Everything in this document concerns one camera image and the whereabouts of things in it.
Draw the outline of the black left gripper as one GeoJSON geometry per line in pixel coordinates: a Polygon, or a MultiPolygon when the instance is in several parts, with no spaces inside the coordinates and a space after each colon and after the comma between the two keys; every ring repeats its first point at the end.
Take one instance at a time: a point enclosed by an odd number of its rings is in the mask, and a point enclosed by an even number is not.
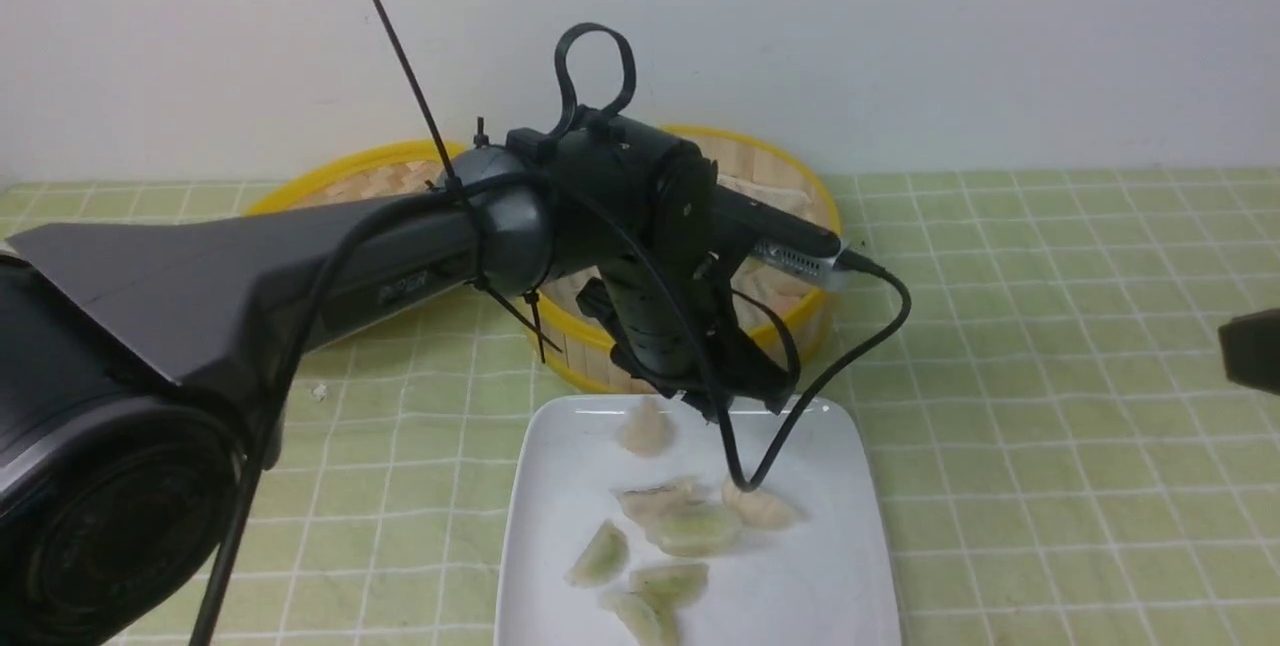
{"type": "Polygon", "coordinates": [[[735,397],[762,400],[782,414],[795,395],[799,356],[776,324],[787,351],[777,365],[739,324],[731,278],[713,249],[648,249],[627,244],[576,249],[576,269],[596,269],[576,295],[579,308],[614,340],[611,359],[662,397],[677,397],[719,423],[735,397]]]}

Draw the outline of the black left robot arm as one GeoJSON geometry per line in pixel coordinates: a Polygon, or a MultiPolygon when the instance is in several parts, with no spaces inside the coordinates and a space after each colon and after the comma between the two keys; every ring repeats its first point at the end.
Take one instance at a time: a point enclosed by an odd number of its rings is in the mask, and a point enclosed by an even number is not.
{"type": "Polygon", "coordinates": [[[442,292],[593,271],[612,359],[710,418],[796,365],[739,326],[760,210],[698,145],[591,113],[477,136],[428,191],[188,225],[47,223],[3,258],[3,642],[101,645],[242,533],[302,356],[442,292]]]}

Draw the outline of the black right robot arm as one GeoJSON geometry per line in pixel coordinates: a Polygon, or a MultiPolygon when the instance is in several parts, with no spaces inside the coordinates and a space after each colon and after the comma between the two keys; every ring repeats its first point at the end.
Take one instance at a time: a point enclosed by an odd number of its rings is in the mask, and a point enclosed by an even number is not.
{"type": "Polygon", "coordinates": [[[837,321],[803,388],[836,397],[847,382],[865,403],[1048,400],[1051,397],[1277,394],[1277,322],[1245,315],[1219,327],[1197,319],[960,319],[886,313],[837,321]]]}

